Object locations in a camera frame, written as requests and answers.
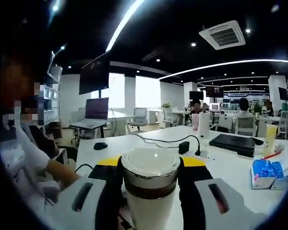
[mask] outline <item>yellow part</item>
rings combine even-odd
[[[98,165],[117,166],[120,156],[101,160]],[[185,167],[205,166],[205,162],[193,157],[182,157]]]

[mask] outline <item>tissue box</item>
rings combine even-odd
[[[288,187],[288,176],[284,176],[282,165],[280,162],[276,161],[272,163],[272,168],[276,179],[274,180],[271,190],[284,189]]]
[[[270,188],[276,179],[269,160],[254,160],[251,167],[252,189]]]

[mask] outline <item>black mouse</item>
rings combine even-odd
[[[105,142],[98,142],[94,145],[95,150],[103,150],[106,147],[108,147],[108,145]]]

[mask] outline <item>red pen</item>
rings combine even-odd
[[[271,157],[275,157],[275,156],[277,156],[277,155],[279,155],[279,154],[281,154],[281,153],[282,153],[281,151],[278,151],[277,153],[274,153],[274,154],[272,154],[272,155],[270,155],[270,156],[261,158],[261,160],[267,160],[267,159],[269,159],[269,158],[271,158]]]

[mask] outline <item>phone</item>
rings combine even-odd
[[[242,157],[242,158],[246,158],[246,159],[254,159],[254,154],[250,154],[250,153],[247,153],[247,152],[237,152],[237,156],[238,157]]]

